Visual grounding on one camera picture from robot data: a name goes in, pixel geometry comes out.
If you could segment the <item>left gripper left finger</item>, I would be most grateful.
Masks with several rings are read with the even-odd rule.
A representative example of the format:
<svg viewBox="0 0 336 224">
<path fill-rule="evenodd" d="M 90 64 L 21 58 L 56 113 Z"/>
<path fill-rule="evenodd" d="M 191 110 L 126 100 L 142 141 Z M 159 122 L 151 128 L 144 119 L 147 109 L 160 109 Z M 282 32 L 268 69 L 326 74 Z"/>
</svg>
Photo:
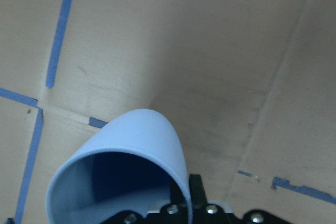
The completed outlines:
<svg viewBox="0 0 336 224">
<path fill-rule="evenodd" d="M 191 223 L 188 176 L 140 175 L 111 187 L 105 223 Z"/>
</svg>

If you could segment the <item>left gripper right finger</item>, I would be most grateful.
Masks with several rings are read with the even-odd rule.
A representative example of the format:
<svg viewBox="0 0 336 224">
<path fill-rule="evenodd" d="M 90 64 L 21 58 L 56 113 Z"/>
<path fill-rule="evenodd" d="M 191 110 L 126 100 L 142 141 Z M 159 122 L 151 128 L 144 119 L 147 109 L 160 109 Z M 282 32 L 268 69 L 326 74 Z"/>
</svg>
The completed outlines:
<svg viewBox="0 0 336 224">
<path fill-rule="evenodd" d="M 229 203 L 207 199 L 199 174 L 189 176 L 189 188 L 193 207 L 192 223 L 286 223 L 284 219 L 261 209 L 253 209 L 243 214 L 241 218 L 237 217 Z"/>
</svg>

